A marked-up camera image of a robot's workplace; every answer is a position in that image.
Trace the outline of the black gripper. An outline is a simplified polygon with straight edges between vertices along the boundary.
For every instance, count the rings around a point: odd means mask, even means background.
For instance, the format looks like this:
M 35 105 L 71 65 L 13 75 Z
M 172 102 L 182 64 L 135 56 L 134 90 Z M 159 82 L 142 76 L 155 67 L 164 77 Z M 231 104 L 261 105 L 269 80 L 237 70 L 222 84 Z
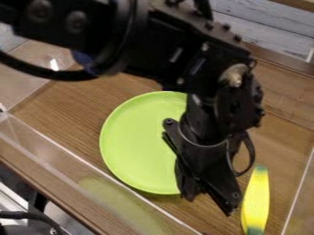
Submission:
M 249 133 L 233 134 L 216 144 L 203 145 L 187 138 L 180 121 L 166 118 L 163 128 L 162 137 L 175 154 L 174 175 L 182 198 L 192 202 L 199 194 L 207 194 L 229 216 L 243 201 L 237 178 L 247 173 L 255 162 Z M 247 147 L 249 165 L 239 172 L 233 160 L 242 144 Z

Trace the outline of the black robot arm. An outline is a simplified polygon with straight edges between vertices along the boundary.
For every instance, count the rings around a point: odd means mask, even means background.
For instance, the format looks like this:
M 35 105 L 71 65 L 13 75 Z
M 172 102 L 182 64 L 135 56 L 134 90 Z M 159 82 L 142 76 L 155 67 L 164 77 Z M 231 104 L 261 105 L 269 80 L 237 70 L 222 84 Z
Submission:
M 65 82 L 128 73 L 187 94 L 182 117 L 163 121 L 179 192 L 186 200 L 207 194 L 231 214 L 243 201 L 231 161 L 253 145 L 263 91 L 257 60 L 230 25 L 215 21 L 210 0 L 0 0 L 0 23 L 68 49 L 82 66 L 55 71 L 0 50 L 0 63 L 16 71 Z

